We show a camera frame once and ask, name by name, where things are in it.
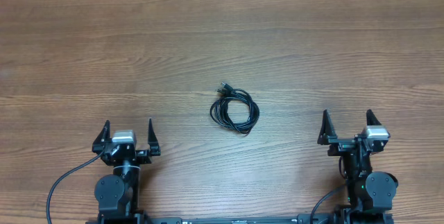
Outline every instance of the black cable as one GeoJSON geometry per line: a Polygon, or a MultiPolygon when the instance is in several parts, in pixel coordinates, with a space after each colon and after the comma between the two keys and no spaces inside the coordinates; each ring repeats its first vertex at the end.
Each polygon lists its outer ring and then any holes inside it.
{"type": "Polygon", "coordinates": [[[341,174],[342,178],[345,179],[345,175],[342,174],[342,156],[339,158],[339,173],[341,174]]]}
{"type": "Polygon", "coordinates": [[[362,157],[363,157],[363,155],[362,155],[362,145],[361,145],[362,143],[360,143],[359,145],[358,145],[358,154],[357,154],[357,156],[358,156],[358,174],[357,174],[357,176],[359,176],[359,174],[361,174],[361,171],[362,171],[362,157]]]}
{"type": "Polygon", "coordinates": [[[76,172],[77,170],[79,170],[79,169],[81,169],[81,168],[83,168],[83,167],[85,167],[85,166],[90,165],[91,163],[93,163],[93,162],[94,162],[95,160],[97,160],[100,156],[102,156],[104,152],[105,152],[105,150],[103,150],[100,154],[98,154],[96,157],[92,158],[92,159],[89,160],[88,162],[86,162],[86,163],[84,163],[84,164],[82,164],[82,165],[80,165],[80,166],[78,166],[78,167],[76,167],[76,168],[74,168],[74,169],[72,169],[72,170],[66,172],[64,175],[60,176],[60,178],[58,178],[58,179],[56,180],[56,182],[54,182],[54,185],[51,187],[51,190],[49,191],[48,199],[46,200],[46,219],[47,219],[47,221],[48,221],[48,224],[52,224],[52,222],[51,222],[51,215],[50,215],[50,213],[49,213],[49,203],[51,202],[51,196],[53,195],[53,192],[54,192],[54,189],[56,189],[56,186],[57,186],[57,185],[58,185],[58,184],[59,184],[59,183],[65,178],[65,177],[67,177],[68,175],[70,175],[70,174],[72,174],[73,172],[76,172]]]}
{"type": "Polygon", "coordinates": [[[252,100],[249,93],[243,89],[233,89],[226,83],[222,83],[223,89],[218,89],[217,92],[222,94],[219,100],[213,103],[210,108],[211,118],[220,126],[236,130],[242,134],[250,133],[253,126],[259,119],[259,107],[252,100]],[[243,123],[233,123],[228,116],[228,103],[233,100],[244,102],[248,105],[250,115],[247,121],[243,123]]]}
{"type": "Polygon", "coordinates": [[[347,186],[347,185],[349,185],[349,182],[348,182],[348,183],[345,183],[345,184],[342,184],[341,186],[339,186],[339,187],[337,187],[337,188],[331,190],[328,194],[326,194],[324,197],[322,197],[322,198],[318,201],[318,203],[316,203],[316,205],[314,206],[314,208],[313,208],[313,210],[311,211],[311,214],[310,214],[310,224],[313,224],[314,212],[316,212],[316,210],[318,209],[319,205],[320,205],[324,200],[326,200],[327,198],[329,198],[330,196],[332,196],[332,195],[338,193],[339,191],[341,191],[341,190],[342,190],[345,186],[347,186]]]}

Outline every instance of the wood grain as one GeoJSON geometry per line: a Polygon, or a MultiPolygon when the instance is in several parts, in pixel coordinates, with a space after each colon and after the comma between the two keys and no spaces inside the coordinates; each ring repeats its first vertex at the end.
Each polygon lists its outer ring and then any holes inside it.
{"type": "MultiPolygon", "coordinates": [[[[93,156],[106,119],[142,144],[153,118],[151,216],[309,212],[341,184],[316,145],[325,108],[341,137],[368,108],[391,132],[372,162],[400,181],[397,223],[444,217],[444,0],[0,0],[0,31],[0,223],[45,223],[52,183],[93,156]],[[210,119],[221,81],[261,109],[247,137],[210,119]]],[[[94,218],[110,172],[64,180],[54,223],[94,218]]]]}

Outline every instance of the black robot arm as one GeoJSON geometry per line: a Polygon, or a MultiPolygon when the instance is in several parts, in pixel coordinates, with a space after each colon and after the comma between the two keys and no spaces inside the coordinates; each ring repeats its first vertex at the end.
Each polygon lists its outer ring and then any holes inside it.
{"type": "Polygon", "coordinates": [[[350,204],[334,210],[333,223],[392,223],[385,211],[392,208],[398,180],[385,172],[373,172],[370,156],[382,152],[390,133],[377,120],[372,110],[367,111],[367,126],[352,139],[339,139],[330,114],[324,111],[318,144],[330,145],[329,156],[343,161],[344,177],[350,204]]]}
{"type": "Polygon", "coordinates": [[[99,216],[89,224],[152,224],[145,211],[139,207],[140,164],[150,164],[151,156],[160,155],[160,146],[148,125],[147,150],[136,150],[136,136],[132,130],[118,130],[110,137],[110,122],[106,121],[101,133],[92,144],[92,152],[113,166],[112,175],[102,177],[96,184],[94,195],[99,202],[99,216]]]}

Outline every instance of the wooden surface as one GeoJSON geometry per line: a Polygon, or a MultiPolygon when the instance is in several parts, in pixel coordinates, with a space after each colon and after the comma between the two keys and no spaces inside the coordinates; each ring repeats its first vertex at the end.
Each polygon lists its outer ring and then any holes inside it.
{"type": "MultiPolygon", "coordinates": [[[[400,181],[396,221],[442,223],[444,0],[0,0],[0,32],[0,223],[45,223],[48,190],[93,157],[106,119],[143,144],[153,118],[151,216],[309,212],[342,183],[316,144],[325,108],[340,137],[372,108],[392,135],[372,163],[400,181]],[[261,110],[247,137],[210,119],[221,81],[261,110]]],[[[94,218],[111,172],[65,179],[54,223],[94,218]]]]}

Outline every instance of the cable plug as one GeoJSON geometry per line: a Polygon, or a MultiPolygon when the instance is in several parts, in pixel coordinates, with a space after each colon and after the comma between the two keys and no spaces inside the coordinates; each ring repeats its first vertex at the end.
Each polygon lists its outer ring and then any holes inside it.
{"type": "Polygon", "coordinates": [[[234,90],[233,87],[229,86],[227,83],[222,82],[221,85],[224,89],[227,89],[230,93],[234,90]]]}
{"type": "Polygon", "coordinates": [[[216,90],[218,93],[222,94],[222,96],[226,96],[227,95],[227,90],[226,89],[217,89],[216,90]]]}

